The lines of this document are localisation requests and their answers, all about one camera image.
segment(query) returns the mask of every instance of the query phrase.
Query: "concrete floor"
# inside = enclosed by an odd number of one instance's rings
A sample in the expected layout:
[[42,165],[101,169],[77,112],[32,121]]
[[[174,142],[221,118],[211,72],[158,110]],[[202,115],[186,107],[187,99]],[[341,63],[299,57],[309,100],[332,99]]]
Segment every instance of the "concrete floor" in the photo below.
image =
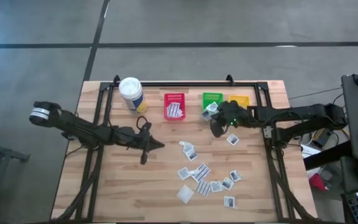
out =
[[[0,44],[92,43],[103,0],[0,0]],[[358,42],[358,0],[111,0],[101,43]],[[31,125],[32,103],[74,111],[90,49],[0,49],[0,145],[31,154],[12,161],[0,223],[48,220],[67,146],[59,130]],[[284,80],[288,97],[339,87],[358,73],[358,47],[99,49],[90,80]],[[341,93],[290,100],[329,103]],[[337,192],[330,192],[339,208]],[[316,193],[319,216],[323,197]]]

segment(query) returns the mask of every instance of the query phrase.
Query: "red object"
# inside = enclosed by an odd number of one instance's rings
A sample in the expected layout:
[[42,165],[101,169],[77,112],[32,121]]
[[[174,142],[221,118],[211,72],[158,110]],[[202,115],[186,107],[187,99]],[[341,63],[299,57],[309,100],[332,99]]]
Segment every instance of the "red object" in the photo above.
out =
[[[167,109],[171,103],[180,103],[183,115],[180,118],[170,118],[167,116]],[[164,94],[164,118],[169,121],[179,121],[186,118],[185,94],[184,93],[166,93]]]
[[323,180],[321,179],[319,174],[314,174],[312,177],[310,177],[309,183],[313,187],[317,187],[318,189],[320,189],[322,191],[327,190],[325,185],[324,185],[324,183],[323,183]]

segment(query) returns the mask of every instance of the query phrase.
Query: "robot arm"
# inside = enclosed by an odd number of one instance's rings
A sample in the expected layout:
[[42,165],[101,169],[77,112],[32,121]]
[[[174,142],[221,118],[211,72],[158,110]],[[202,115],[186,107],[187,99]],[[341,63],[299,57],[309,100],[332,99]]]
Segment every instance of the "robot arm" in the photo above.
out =
[[[142,127],[139,127],[140,118],[145,119]],[[140,163],[147,162],[147,154],[154,149],[165,145],[155,140],[150,135],[152,124],[143,116],[137,120],[139,133],[136,134],[131,127],[96,125],[81,119],[75,114],[62,110],[56,103],[36,101],[30,114],[30,122],[37,126],[58,128],[63,131],[62,136],[71,140],[71,136],[78,138],[80,143],[93,149],[100,144],[125,146],[143,150]]]
[[[271,131],[272,146],[282,147],[294,136],[301,136],[321,128],[340,130],[347,125],[343,109],[339,106],[316,104],[296,108],[275,109],[265,106],[248,106],[245,110],[236,101],[224,101],[218,106],[218,113],[211,116],[211,130],[220,137],[229,126],[247,128],[268,128]],[[302,123],[289,128],[272,128],[278,121]]]

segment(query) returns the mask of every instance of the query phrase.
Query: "red container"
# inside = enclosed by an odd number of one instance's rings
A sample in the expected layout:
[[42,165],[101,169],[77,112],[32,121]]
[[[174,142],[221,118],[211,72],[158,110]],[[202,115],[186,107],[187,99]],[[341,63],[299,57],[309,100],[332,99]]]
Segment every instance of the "red container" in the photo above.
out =
[[[167,116],[168,106],[171,103],[180,103],[179,109],[183,115],[180,118],[170,118]],[[184,93],[166,93],[164,94],[164,118],[169,121],[179,121],[186,118],[185,94]]]

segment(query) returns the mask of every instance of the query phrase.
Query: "wooden tabletop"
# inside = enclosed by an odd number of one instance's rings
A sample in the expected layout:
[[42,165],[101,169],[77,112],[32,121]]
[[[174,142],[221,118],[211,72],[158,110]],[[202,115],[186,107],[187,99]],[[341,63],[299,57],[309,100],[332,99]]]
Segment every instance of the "wooden tabletop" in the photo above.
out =
[[[289,107],[284,82],[267,82],[273,107]],[[84,82],[78,103],[79,116],[91,122],[99,84]],[[121,146],[105,147],[94,222],[277,221],[261,129],[231,127],[225,135],[215,138],[209,124],[200,118],[203,92],[223,93],[225,100],[228,100],[229,95],[247,95],[251,105],[256,105],[254,89],[251,87],[144,87],[149,107],[143,115],[152,123],[150,132],[153,137],[163,142],[165,147],[150,152],[144,166],[139,164],[140,150],[127,151]],[[164,119],[165,93],[185,93],[186,118],[183,121]],[[138,116],[127,109],[116,88],[110,114],[112,124],[135,128]],[[239,137],[237,145],[231,146],[226,141],[230,134]],[[194,144],[198,157],[190,162],[183,155],[179,141]],[[78,142],[71,142],[68,151],[79,145]],[[78,193],[85,157],[86,151],[81,149],[66,158],[52,218],[58,217]],[[287,147],[284,160],[292,192],[302,206],[316,217],[299,147]],[[197,183],[192,178],[181,180],[177,171],[183,167],[192,170],[202,163],[211,169],[205,177],[206,181],[223,180],[235,169],[242,180],[236,182],[231,191],[210,193],[208,197],[195,192],[188,204],[185,204],[177,198],[177,193],[183,185],[195,191]],[[235,209],[223,206],[225,195],[236,198]],[[283,194],[280,197],[285,210]]]

